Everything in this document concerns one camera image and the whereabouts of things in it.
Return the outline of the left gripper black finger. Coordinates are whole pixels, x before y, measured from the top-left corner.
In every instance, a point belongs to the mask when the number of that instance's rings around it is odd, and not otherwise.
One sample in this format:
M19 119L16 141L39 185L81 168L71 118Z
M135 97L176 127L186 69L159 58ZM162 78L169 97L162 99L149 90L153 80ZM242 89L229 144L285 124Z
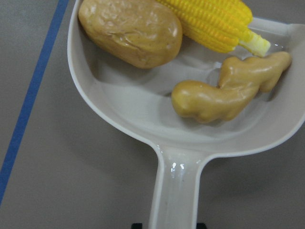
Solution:
M142 223L133 223L131 229L142 229Z

